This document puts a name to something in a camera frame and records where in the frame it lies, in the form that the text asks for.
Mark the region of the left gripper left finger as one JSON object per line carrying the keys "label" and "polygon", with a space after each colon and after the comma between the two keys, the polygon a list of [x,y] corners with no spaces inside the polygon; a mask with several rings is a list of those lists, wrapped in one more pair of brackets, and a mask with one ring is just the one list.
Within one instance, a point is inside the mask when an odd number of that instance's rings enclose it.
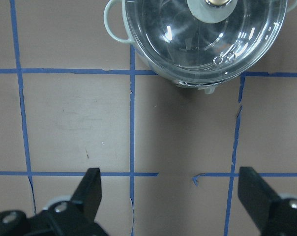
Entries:
{"label": "left gripper left finger", "polygon": [[0,236],[106,236],[95,217],[102,198],[99,168],[89,168],[69,200],[28,218],[23,211],[0,212]]}

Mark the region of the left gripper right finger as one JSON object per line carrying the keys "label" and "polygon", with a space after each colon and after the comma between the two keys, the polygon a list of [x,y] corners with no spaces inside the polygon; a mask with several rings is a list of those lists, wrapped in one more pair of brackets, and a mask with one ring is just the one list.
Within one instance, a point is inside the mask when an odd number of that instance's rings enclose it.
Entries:
{"label": "left gripper right finger", "polygon": [[252,167],[240,167],[238,199],[262,236],[297,236],[297,197],[278,194]]}

